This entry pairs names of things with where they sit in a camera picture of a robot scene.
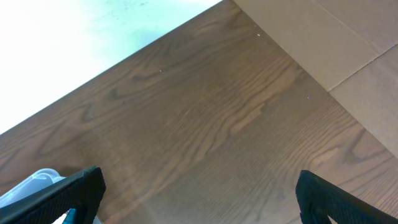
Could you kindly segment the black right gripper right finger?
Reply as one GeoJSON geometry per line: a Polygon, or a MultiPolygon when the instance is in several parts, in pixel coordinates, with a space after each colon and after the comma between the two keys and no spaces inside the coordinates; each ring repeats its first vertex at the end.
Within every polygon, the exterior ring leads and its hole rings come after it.
{"type": "Polygon", "coordinates": [[[303,224],[397,224],[397,218],[345,192],[309,170],[300,172],[295,194],[303,224]]]}

